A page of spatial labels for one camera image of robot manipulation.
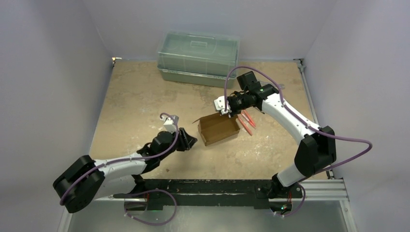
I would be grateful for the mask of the brown cardboard box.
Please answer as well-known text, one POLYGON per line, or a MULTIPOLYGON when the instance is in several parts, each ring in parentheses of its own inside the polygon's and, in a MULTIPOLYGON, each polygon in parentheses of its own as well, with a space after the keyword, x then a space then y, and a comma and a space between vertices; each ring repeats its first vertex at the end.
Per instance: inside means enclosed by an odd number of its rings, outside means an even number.
POLYGON ((214 113, 197 119, 198 132, 205 146, 210 146, 232 136, 238 135, 240 127, 237 123, 237 116, 229 117, 214 113))

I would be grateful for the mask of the red pen with label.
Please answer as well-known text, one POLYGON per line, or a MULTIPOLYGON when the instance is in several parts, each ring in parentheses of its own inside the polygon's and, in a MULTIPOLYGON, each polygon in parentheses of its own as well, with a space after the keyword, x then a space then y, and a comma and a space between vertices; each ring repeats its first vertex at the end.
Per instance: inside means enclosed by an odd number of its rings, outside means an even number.
POLYGON ((252 136, 253 133, 252 131, 248 128, 248 126, 246 125, 246 123, 242 120, 242 118, 240 118, 239 116, 237 117, 239 123, 242 125, 242 127, 244 128, 244 130, 250 135, 252 136))

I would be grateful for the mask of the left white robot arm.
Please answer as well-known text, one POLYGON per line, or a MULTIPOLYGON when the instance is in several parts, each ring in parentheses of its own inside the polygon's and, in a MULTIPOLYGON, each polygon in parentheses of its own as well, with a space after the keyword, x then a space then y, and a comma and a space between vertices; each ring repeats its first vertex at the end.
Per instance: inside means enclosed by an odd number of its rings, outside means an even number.
POLYGON ((78 158, 52 184, 60 198, 60 205, 69 213, 76 213, 93 200, 115 194, 129 194, 133 198, 144 193, 144 184, 137 179, 159 167, 173 152, 191 150, 197 138, 184 128, 160 131, 151 142, 136 152, 117 159, 78 158))

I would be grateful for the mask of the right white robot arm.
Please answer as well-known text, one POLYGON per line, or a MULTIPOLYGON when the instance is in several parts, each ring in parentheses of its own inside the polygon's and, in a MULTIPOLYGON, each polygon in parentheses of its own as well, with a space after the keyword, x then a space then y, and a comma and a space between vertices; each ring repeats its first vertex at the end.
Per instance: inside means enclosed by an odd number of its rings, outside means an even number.
POLYGON ((321 127, 304 117, 272 84, 261 85, 252 71, 237 77, 237 81, 241 91, 228 96, 227 109, 223 112, 233 116, 255 107, 275 119, 298 145, 293 164, 272 177, 272 194, 284 196, 292 185, 336 161, 335 133, 331 127, 321 127))

